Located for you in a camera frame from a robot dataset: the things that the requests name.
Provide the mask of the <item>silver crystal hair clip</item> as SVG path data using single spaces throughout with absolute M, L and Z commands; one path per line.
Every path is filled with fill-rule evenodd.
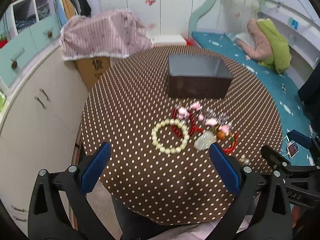
M 216 112 L 211 108 L 207 108 L 203 112 L 203 123 L 206 126 L 222 126 L 229 124 L 229 117 L 226 113 Z

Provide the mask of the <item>grey metal jewelry box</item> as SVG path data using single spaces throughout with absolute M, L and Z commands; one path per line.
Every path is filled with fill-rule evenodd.
M 216 56 L 170 54 L 168 94 L 179 99 L 223 99 L 233 75 Z

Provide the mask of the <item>teal bed mattress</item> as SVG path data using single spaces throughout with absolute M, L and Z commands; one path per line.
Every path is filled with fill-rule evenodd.
M 293 165 L 316 165 L 315 158 L 303 146 L 298 146 L 299 151 L 293 157 L 290 157 L 287 151 L 290 144 L 286 139 L 287 132 L 295 129 L 307 137 L 315 137 L 316 135 L 311 126 L 311 121 L 306 117 L 304 104 L 298 97 L 298 87 L 292 80 L 293 75 L 289 71 L 277 74 L 274 70 L 263 67 L 254 60 L 246 59 L 245 52 L 226 34 L 194 31 L 191 36 L 200 47 L 236 61 L 242 65 L 242 68 L 245 68 L 260 80 L 271 94 L 279 111 L 283 129 L 280 153 L 289 159 Z

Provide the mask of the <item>white jade pendant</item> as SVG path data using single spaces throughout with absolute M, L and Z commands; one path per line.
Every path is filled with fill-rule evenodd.
M 216 142 L 216 135 L 209 130 L 204 133 L 194 142 L 194 148 L 197 151 L 204 151 L 210 148 L 210 145 Z

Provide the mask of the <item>pink and green blanket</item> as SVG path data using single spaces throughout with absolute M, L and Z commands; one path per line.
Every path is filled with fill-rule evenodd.
M 247 24 L 247 33 L 253 44 L 249 44 L 241 36 L 238 36 L 236 41 L 249 58 L 278 74 L 290 67 L 289 44 L 271 19 L 250 19 Z

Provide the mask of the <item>pink flower hair accessory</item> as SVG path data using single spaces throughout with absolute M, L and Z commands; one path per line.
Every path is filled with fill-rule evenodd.
M 193 102 L 190 106 L 184 107 L 184 106 L 179 106 L 178 107 L 178 119 L 183 120 L 188 117 L 190 117 L 192 111 L 200 111 L 203 108 L 203 106 L 200 104 L 199 101 Z

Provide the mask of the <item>white pillow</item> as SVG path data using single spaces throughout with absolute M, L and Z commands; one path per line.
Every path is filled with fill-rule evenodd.
M 255 41 L 251 33 L 248 32 L 243 32 L 243 33 L 238 33 L 235 36 L 237 41 L 242 41 L 242 43 L 255 48 Z

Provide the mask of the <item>brown cardboard box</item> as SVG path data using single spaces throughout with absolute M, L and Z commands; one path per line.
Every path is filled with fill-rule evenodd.
M 99 77 L 111 66 L 109 57 L 80 59 L 76 60 L 75 64 L 88 90 L 94 86 Z

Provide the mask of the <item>white and red box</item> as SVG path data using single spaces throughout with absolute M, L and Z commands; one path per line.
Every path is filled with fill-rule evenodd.
M 181 35 L 159 35 L 151 38 L 154 47 L 190 46 L 191 43 Z

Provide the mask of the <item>teal drawer unit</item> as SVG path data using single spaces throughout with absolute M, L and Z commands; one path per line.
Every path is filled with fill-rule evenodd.
M 60 36 L 55 14 L 24 29 L 1 49 L 1 78 L 9 88 L 29 61 Z

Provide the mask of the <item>pink patterned cloth cover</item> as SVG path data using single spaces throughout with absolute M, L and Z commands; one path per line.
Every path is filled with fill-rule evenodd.
M 73 16 L 61 29 L 59 45 L 64 61 L 95 57 L 126 58 L 153 47 L 141 20 L 128 9 Z

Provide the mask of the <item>hanging clothes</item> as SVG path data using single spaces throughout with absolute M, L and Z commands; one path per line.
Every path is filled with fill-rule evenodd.
M 60 29 L 73 16 L 91 16 L 91 7 L 87 0 L 53 0 L 53 5 Z

